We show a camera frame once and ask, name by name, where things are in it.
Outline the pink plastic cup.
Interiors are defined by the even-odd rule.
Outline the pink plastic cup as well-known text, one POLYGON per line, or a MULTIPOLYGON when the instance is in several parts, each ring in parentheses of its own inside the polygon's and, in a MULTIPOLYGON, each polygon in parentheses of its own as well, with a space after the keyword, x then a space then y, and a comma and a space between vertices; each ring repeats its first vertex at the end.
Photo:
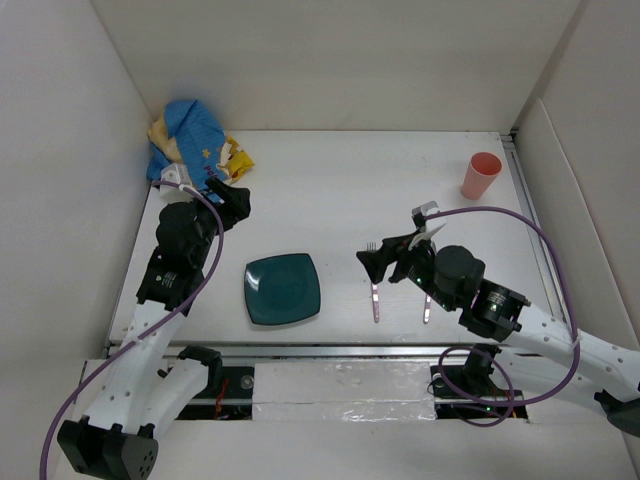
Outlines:
POLYGON ((501 159, 489 152, 474 154, 461 185, 461 194, 468 200, 479 200, 503 168, 501 159))

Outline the dark teal square plate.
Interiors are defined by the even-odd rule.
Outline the dark teal square plate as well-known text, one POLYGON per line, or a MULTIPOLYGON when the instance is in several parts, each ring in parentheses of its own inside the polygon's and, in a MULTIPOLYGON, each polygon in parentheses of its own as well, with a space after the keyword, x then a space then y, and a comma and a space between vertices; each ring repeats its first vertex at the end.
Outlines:
POLYGON ((321 289, 308 253, 275 255, 249 262, 244 271, 244 301, 259 327, 305 321, 321 310, 321 289))

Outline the fork with pink handle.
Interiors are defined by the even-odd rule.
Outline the fork with pink handle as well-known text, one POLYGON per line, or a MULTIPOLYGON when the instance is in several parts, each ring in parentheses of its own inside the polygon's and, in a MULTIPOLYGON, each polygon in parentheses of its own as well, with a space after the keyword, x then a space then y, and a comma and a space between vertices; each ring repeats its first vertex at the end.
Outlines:
MULTIPOLYGON (((376 251, 377 250, 376 243, 368 242, 367 250, 371 252, 376 251)), ((379 294, 378 294, 378 286, 373 282, 370 283, 370 293, 371 293, 373 320, 375 324, 378 324, 380 322, 379 294)))

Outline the blue Pikachu cloth placemat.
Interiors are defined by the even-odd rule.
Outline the blue Pikachu cloth placemat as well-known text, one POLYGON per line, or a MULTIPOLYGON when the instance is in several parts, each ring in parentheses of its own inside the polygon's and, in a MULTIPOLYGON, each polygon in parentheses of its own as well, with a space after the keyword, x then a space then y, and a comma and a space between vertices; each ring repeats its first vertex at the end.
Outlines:
POLYGON ((254 167, 248 153, 198 100, 167 104, 147 137, 152 151, 146 172, 150 180, 160 179, 170 165, 182 164, 191 184, 203 192, 210 178, 232 185, 254 167))

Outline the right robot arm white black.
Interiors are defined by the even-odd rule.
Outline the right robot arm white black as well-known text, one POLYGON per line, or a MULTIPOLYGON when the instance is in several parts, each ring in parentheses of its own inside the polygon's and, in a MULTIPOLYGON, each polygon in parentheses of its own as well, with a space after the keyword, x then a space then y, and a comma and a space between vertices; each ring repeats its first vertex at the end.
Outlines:
POLYGON ((373 283, 408 279, 444 310, 459 311, 469 332, 498 342, 477 344, 462 369, 473 393, 506 383, 603 414, 617 429, 639 434, 639 354, 574 330, 532 305, 523 295, 484 277, 485 265, 462 246, 435 250, 421 237, 394 237, 357 259, 373 283))

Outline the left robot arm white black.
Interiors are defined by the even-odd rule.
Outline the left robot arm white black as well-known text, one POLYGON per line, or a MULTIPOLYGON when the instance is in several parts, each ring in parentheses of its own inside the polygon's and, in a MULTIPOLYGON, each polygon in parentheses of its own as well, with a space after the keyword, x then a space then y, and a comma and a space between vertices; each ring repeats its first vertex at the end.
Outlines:
POLYGON ((183 200, 159 213, 157 245, 119 350, 99 371, 99 395, 77 421, 62 423, 57 442, 75 472, 97 479, 146 479, 158 439, 196 395, 222 387, 220 354, 191 346, 164 375, 166 349, 219 263, 225 233, 249 217, 251 193, 212 177, 204 192, 160 180, 160 193, 183 200))

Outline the knife with pink handle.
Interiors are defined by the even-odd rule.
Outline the knife with pink handle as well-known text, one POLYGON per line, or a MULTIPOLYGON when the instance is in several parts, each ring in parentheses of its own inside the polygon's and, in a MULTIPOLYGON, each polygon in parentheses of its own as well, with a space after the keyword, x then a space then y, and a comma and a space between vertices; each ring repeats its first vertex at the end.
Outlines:
POLYGON ((425 295, 424 308, 423 308, 423 324, 424 325, 427 325, 430 320, 431 303, 432 303, 431 297, 429 295, 425 295))

